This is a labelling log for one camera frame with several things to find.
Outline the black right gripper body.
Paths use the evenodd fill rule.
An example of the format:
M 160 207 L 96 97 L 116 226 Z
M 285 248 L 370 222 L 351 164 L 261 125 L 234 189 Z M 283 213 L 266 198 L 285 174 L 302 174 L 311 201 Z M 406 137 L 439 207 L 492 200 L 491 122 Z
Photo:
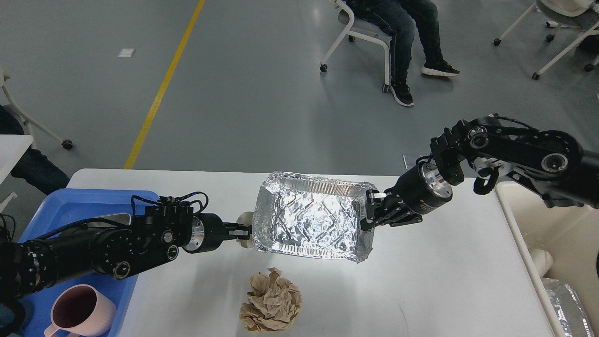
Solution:
M 452 187 L 432 163 L 420 162 L 398 177 L 395 185 L 385 190 L 398 195 L 398 208 L 420 215 L 431 213 L 452 200 Z

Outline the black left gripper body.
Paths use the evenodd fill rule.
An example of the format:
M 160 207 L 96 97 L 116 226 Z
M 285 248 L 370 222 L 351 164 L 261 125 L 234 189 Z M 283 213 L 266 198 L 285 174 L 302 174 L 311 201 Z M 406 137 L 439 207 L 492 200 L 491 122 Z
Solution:
M 183 250 L 190 254 L 214 251 L 227 240 L 227 228 L 214 213 L 196 213 L 192 218 L 192 236 Z

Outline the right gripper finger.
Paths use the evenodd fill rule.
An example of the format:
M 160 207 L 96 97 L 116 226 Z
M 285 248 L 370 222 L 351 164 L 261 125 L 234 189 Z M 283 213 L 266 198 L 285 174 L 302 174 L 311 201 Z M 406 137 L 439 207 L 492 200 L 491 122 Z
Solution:
M 366 216 L 361 220 L 361 230 L 370 231 L 375 227 L 397 223 L 398 195 L 378 190 L 366 191 Z
M 422 216 L 407 208 L 383 210 L 374 218 L 375 226 L 398 227 L 420 222 L 422 222 Z

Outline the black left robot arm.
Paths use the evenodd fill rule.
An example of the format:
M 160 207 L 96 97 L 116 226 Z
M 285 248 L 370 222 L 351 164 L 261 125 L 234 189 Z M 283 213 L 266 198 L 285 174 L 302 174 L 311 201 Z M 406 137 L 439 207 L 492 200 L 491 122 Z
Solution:
M 130 198 L 128 224 L 96 216 L 71 222 L 24 243 L 13 241 L 1 216 L 1 305 L 13 314 L 1 328 L 15 333 L 25 318 L 22 297 L 90 273 L 123 280 L 175 260 L 178 250 L 214 251 L 224 241 L 250 240 L 252 220 L 223 222 L 207 202 L 160 196 Z

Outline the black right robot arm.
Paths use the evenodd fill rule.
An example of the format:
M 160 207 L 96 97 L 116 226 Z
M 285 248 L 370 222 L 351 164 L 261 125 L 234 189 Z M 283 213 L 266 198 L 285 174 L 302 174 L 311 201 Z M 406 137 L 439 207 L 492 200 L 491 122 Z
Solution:
M 541 197 L 545 206 L 598 207 L 598 154 L 585 151 L 566 132 L 541 131 L 497 114 L 460 120 L 430 141 L 430 153 L 383 192 L 366 192 L 361 229 L 421 222 L 422 216 L 452 200 L 465 179 L 461 162 L 476 172 L 473 191 L 486 195 L 505 176 Z

